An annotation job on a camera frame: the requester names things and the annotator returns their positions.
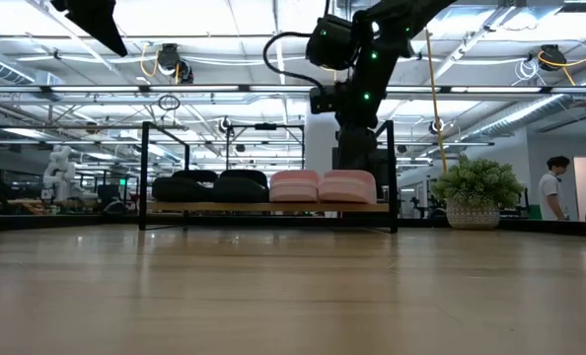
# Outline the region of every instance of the ceiling fixture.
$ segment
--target ceiling fixture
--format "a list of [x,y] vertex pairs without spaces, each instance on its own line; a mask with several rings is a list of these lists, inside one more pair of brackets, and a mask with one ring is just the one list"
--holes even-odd
[[169,77],[175,77],[175,84],[192,84],[194,74],[187,60],[179,55],[179,45],[164,43],[157,56],[159,71]]

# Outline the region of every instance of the black cable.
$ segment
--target black cable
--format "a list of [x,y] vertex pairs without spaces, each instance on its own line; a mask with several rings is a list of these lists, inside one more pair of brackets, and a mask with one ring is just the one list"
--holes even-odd
[[281,33],[279,35],[275,35],[274,37],[272,37],[264,46],[264,50],[262,51],[262,60],[264,61],[264,64],[267,66],[267,68],[271,69],[272,71],[278,73],[278,74],[282,74],[282,75],[286,75],[288,77],[291,78],[297,78],[297,79],[301,79],[301,80],[306,80],[308,82],[311,82],[313,84],[315,84],[315,86],[317,86],[318,88],[320,88],[320,90],[322,92],[324,92],[324,86],[317,80],[303,75],[303,74],[295,74],[295,73],[291,73],[291,72],[287,72],[285,70],[280,70],[276,67],[273,66],[273,64],[271,64],[269,62],[269,59],[267,57],[267,54],[269,52],[269,48],[271,47],[272,44],[274,44],[277,40],[286,37],[286,36],[295,36],[295,37],[301,37],[301,38],[308,38],[311,36],[311,34],[300,34],[300,33],[296,33],[296,32],[284,32]]

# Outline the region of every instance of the wooden floor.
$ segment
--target wooden floor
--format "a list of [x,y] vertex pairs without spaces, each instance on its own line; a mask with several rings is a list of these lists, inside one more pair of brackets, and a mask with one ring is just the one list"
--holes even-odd
[[0,233],[3,354],[586,354],[586,239]]

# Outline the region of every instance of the wooden shelf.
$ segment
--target wooden shelf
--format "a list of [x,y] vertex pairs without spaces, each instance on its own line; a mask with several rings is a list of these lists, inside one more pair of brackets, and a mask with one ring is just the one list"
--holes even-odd
[[159,211],[250,211],[250,212],[389,212],[389,204],[358,203],[221,203],[147,202],[149,210]]

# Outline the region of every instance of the person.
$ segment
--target person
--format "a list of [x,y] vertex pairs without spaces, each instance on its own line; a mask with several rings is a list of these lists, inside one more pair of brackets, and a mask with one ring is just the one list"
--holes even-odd
[[569,159],[553,157],[548,160],[549,172],[539,182],[541,215],[544,221],[565,221],[567,216],[562,205],[560,177],[567,172]]

